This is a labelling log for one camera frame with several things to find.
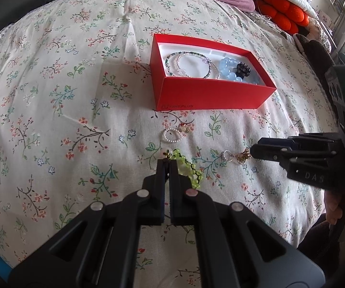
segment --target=bracelet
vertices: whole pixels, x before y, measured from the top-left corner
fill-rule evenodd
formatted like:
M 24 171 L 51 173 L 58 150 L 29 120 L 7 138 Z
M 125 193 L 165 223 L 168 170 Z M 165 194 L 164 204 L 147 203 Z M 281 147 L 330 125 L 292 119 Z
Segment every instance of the bracelet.
M 228 80 L 242 82 L 244 77 L 248 77 L 251 68 L 242 62 L 237 63 L 234 58 L 225 57 L 219 62 L 219 72 Z
M 189 162 L 185 156 L 181 155 L 181 151 L 176 148 L 172 152 L 169 150 L 164 153 L 165 157 L 170 160 L 177 160 L 177 162 L 181 162 L 181 164 L 178 164 L 179 173 L 183 173 L 182 175 L 187 175 L 191 180 L 191 186 L 192 188 L 199 188 L 200 181 L 203 178 L 202 171 L 197 170 L 195 164 Z M 182 167 L 186 167 L 188 172 L 183 172 Z
M 173 57 L 174 55 L 177 55 L 177 57 L 174 59 L 173 64 L 174 64 L 175 69 L 178 71 L 178 76 L 173 74 L 173 72 L 171 71 L 171 68 L 170 68 L 170 64 L 169 64 L 169 59 L 171 57 Z M 192 56 L 200 57 L 203 60 L 204 63 L 207 63 L 209 65 L 209 70 L 208 70 L 207 74 L 203 77 L 203 79 L 206 79 L 206 78 L 208 78 L 210 76 L 212 68 L 214 69 L 214 71 L 216 73 L 216 79 L 217 80 L 219 79 L 220 74 L 219 74 L 218 68 L 214 65 L 214 63 L 208 57 L 206 57 L 205 55 L 202 55 L 200 53 L 186 52 L 186 51 L 172 53 L 172 54 L 168 55 L 168 57 L 166 57 L 166 59 L 164 61 L 164 64 L 165 64 L 167 72 L 169 73 L 170 76 L 174 76 L 174 77 L 188 77 L 188 78 L 190 78 L 186 74 L 185 70 L 183 68 L 181 68 L 181 66 L 179 65 L 180 59 L 183 56 L 185 56 L 185 55 L 192 55 Z
M 166 133 L 169 132 L 169 131 L 174 131 L 175 133 L 177 133 L 178 135 L 178 138 L 176 140 L 169 140 L 166 136 Z M 183 138 L 183 135 L 181 133 L 181 131 L 179 131 L 178 129 L 175 129 L 175 128 L 168 128 L 168 129 L 165 129 L 163 131 L 163 139 L 166 141 L 166 142 L 169 142 L 169 143 L 178 143 L 181 139 Z

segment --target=floral bedsheet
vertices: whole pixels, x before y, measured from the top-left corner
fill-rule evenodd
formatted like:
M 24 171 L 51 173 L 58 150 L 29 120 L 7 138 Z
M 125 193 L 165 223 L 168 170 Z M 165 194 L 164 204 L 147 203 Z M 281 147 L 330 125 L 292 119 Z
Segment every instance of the floral bedsheet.
M 181 123 L 193 131 L 175 146 L 203 171 L 200 189 L 243 202 L 297 246 L 323 192 L 277 163 L 221 158 L 261 137 L 336 129 L 318 79 L 279 32 L 215 0 L 56 0 L 18 21 L 0 42 L 0 256 L 16 266 L 92 201 L 140 188 L 166 147 L 161 132 Z M 253 51 L 278 89 L 258 110 L 155 111 L 155 33 Z M 136 268 L 137 287 L 200 286 L 193 228 L 144 227 Z

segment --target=silver ring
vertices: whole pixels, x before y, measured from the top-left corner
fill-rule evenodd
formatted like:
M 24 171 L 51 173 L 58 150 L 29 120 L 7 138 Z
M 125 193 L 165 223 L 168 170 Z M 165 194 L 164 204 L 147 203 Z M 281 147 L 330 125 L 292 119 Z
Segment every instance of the silver ring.
M 174 131 L 174 132 L 176 132 L 177 135 L 178 135 L 178 139 L 176 139 L 176 140 L 169 140 L 169 139 L 167 138 L 167 136 L 166 136 L 166 133 L 169 132 L 169 131 Z M 168 142 L 168 143 L 178 143 L 182 138 L 183 138 L 183 135 L 182 135 L 181 131 L 179 131 L 178 129 L 175 129 L 175 128 L 168 128 L 168 129 L 165 129 L 165 130 L 163 131 L 163 139 L 164 139 L 166 142 Z
M 226 159 L 225 153 L 228 153 L 228 154 L 230 155 L 231 159 Z M 233 155 L 233 153 L 230 152 L 229 150 L 224 150 L 224 151 L 222 152 L 222 158 L 223 158 L 224 161 L 231 162 L 231 161 L 233 161 L 234 157 L 235 157 L 235 156 Z

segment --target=pearl bracelet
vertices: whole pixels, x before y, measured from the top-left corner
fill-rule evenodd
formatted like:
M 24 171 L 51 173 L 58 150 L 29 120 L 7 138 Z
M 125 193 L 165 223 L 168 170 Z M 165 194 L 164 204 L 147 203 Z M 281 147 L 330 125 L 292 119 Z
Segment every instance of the pearl bracelet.
M 169 64 L 169 59 L 171 57 L 173 57 L 174 55 L 177 55 L 177 57 L 173 61 L 173 65 L 174 65 L 174 68 L 178 71 L 178 76 L 173 74 L 173 72 L 171 71 L 170 64 Z M 215 71 L 216 79 L 217 80 L 219 79 L 220 74 L 219 74 L 218 68 L 215 66 L 215 64 L 208 57 L 206 57 L 205 55 L 202 55 L 200 53 L 186 52 L 186 51 L 172 53 L 172 54 L 168 55 L 168 57 L 166 57 L 164 64 L 165 64 L 167 72 L 169 73 L 170 76 L 190 78 L 190 76 L 188 76 L 186 74 L 185 70 L 183 68 L 181 68 L 181 66 L 179 65 L 180 59 L 185 55 L 192 55 L 192 56 L 200 57 L 204 63 L 207 63 L 209 65 L 209 70 L 208 70 L 207 74 L 203 77 L 204 79 L 206 79 L 210 76 L 212 69 Z
M 167 138 L 167 136 L 166 136 L 166 133 L 169 132 L 169 131 L 174 131 L 174 132 L 176 132 L 177 135 L 178 135 L 178 139 L 176 139 L 176 140 L 169 140 L 169 139 Z M 163 131 L 163 139 L 164 139 L 166 142 L 168 142 L 168 143 L 178 143 L 182 138 L 183 138 L 183 135 L 182 135 L 181 131 L 179 131 L 178 129 L 175 129 L 175 128 L 168 128 L 168 129 L 165 129 L 165 130 Z

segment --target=human hand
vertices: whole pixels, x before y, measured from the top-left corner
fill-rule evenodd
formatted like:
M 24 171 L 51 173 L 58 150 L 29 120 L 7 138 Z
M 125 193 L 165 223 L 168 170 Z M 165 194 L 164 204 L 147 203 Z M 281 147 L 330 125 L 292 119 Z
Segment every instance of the human hand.
M 324 202 L 326 208 L 326 221 L 332 225 L 337 224 L 337 220 L 342 218 L 342 209 L 338 207 L 341 199 L 341 194 L 325 190 Z

